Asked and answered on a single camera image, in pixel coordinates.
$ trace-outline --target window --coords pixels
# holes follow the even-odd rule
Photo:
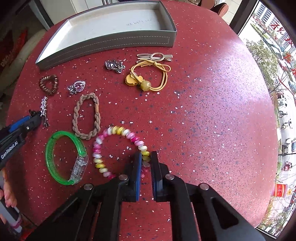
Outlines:
[[[296,113],[296,47],[281,22],[261,2],[255,7],[239,37],[253,56],[262,53],[264,63],[257,62],[257,65],[274,103],[274,112],[277,113],[279,156],[277,160],[271,160],[272,163],[277,161],[272,186],[274,190],[285,188],[282,189],[281,196],[271,190],[269,204],[261,222],[258,223],[258,228],[277,237],[296,209],[296,155],[292,155],[296,152],[296,141],[287,138],[285,132],[294,127],[296,122],[296,115],[293,114]]]

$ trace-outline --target table surface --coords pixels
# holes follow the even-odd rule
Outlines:
[[[185,182],[209,183],[252,225],[260,223],[269,202],[277,164],[277,136],[274,108],[267,87],[251,54],[217,14],[198,6],[164,1],[176,27],[174,47],[133,47],[87,55],[41,72],[35,61],[61,23],[53,26],[29,57],[15,88],[7,124],[38,110],[44,93],[38,87],[42,76],[56,74],[58,93],[48,99],[50,126],[40,127],[27,137],[27,143],[9,161],[9,178],[18,198],[19,209],[40,224],[71,194],[85,183],[107,182],[92,163],[94,138],[83,141],[89,165],[83,180],[63,186],[50,176],[45,164],[45,146],[59,130],[72,131],[73,109],[80,94],[70,96],[66,87],[85,80],[83,94],[94,92],[100,101],[101,128],[123,126],[144,139],[149,150],[157,150],[160,162]],[[136,54],[173,54],[167,86],[160,91],[141,92],[124,84],[135,64]],[[104,67],[108,59],[123,60],[122,74]],[[153,67],[137,70],[160,82],[161,73]],[[78,126],[82,132],[93,129],[94,106],[82,105]],[[109,169],[123,170],[136,148],[126,139],[112,136],[104,142],[102,154]],[[74,145],[61,138],[54,153],[64,176],[76,159]],[[124,203],[120,240],[170,240],[168,203],[152,200],[151,177],[141,182],[141,200]]]

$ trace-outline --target green bangle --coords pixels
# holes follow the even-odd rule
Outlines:
[[[78,151],[78,155],[69,180],[65,180],[59,175],[53,159],[54,145],[56,141],[62,136],[69,137],[74,142]],[[74,185],[75,183],[81,181],[89,158],[83,143],[78,137],[67,131],[58,131],[54,133],[47,142],[45,149],[45,160],[49,173],[57,182],[63,185]]]

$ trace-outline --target hand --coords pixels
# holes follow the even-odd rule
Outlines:
[[[6,207],[16,207],[17,199],[12,191],[10,182],[7,180],[7,172],[5,167],[2,169],[2,174],[4,178],[4,187],[3,190],[0,190],[0,200],[4,197]]]

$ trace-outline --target tray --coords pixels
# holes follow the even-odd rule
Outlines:
[[[160,1],[130,1],[93,8],[67,19],[36,64],[41,70],[88,54],[137,46],[172,47],[176,27]]]

